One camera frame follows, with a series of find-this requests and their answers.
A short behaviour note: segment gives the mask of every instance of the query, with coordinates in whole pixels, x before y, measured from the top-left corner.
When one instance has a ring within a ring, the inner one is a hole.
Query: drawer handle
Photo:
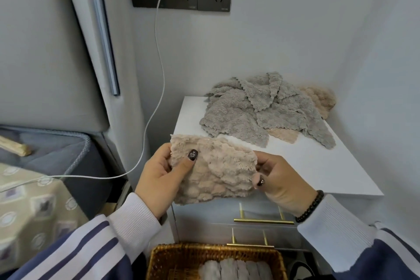
[[[267,237],[265,236],[265,231],[262,231],[264,235],[264,245],[246,245],[244,243],[236,243],[234,229],[232,228],[232,243],[227,243],[227,246],[239,246],[239,247],[259,247],[259,248],[274,248],[274,246],[270,246],[267,241]]]
[[[242,203],[239,203],[239,214],[241,215],[241,218],[234,218],[234,222],[255,222],[260,224],[294,224],[294,222],[291,220],[284,220],[284,215],[281,212],[280,207],[278,208],[278,211],[280,213],[281,220],[246,219],[244,210],[242,209]]]

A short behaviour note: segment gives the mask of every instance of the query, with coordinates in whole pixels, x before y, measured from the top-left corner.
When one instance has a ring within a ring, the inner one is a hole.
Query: blue and white jacket
[[[10,280],[130,280],[131,263],[160,224],[131,193],[108,218],[98,216],[60,238]],[[327,195],[299,232],[331,265],[337,280],[420,280],[417,248],[381,225],[367,226]]]

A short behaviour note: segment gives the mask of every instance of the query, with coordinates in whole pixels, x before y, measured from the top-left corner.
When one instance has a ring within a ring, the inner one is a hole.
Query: gray mattress
[[[61,178],[80,208],[92,219],[112,188],[110,180],[71,178],[72,175],[108,177],[107,168],[90,137],[76,132],[0,126],[0,135],[27,144],[32,154],[20,157],[0,149],[0,162]]]

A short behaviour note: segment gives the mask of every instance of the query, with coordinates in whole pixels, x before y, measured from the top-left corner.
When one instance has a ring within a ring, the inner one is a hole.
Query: white ribbed cuff
[[[161,227],[150,209],[133,192],[119,209],[109,215],[108,221],[131,263]]]
[[[360,221],[332,195],[327,195],[297,230],[323,256],[335,272],[350,269],[372,246],[376,229]]]

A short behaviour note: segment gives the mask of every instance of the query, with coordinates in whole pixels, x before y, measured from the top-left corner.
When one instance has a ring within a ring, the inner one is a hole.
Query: cable
[[[32,182],[38,182],[40,179],[43,178],[62,178],[62,177],[66,177],[66,178],[90,178],[90,179],[114,179],[114,178],[120,178],[123,177],[125,175],[128,175],[129,173],[131,173],[132,171],[134,171],[137,166],[139,166],[140,161],[143,158],[143,154],[144,154],[144,146],[146,144],[146,131],[147,131],[147,127],[149,126],[150,121],[152,120],[152,118],[155,116],[156,111],[158,110],[159,106],[160,106],[160,102],[162,102],[162,98],[163,98],[163,94],[165,93],[165,71],[163,69],[163,63],[162,63],[162,57],[160,56],[160,50],[159,50],[159,44],[158,44],[158,34],[157,34],[157,22],[158,22],[158,11],[159,11],[159,6],[160,6],[160,0],[157,1],[157,6],[156,6],[156,14],[155,14],[155,41],[156,41],[156,48],[157,48],[157,54],[159,55],[159,61],[160,61],[160,67],[162,68],[162,76],[163,76],[163,88],[162,88],[162,94],[160,95],[160,99],[159,102],[155,108],[155,110],[153,111],[152,115],[150,116],[148,122],[146,123],[146,127],[144,128],[144,133],[143,133],[143,148],[142,148],[142,153],[140,155],[139,160],[137,161],[137,164],[130,169],[127,173],[118,175],[118,176],[113,176],[113,177],[92,177],[92,176],[83,176],[83,175],[52,175],[52,176],[43,176],[40,178],[34,178],[31,180],[28,180],[26,182],[22,182],[20,184],[17,184],[15,186],[12,187],[8,187],[6,189],[3,189],[0,191],[0,193],[8,191],[10,189],[14,189],[16,187],[22,186],[22,185],[26,185],[26,184],[30,184]]]

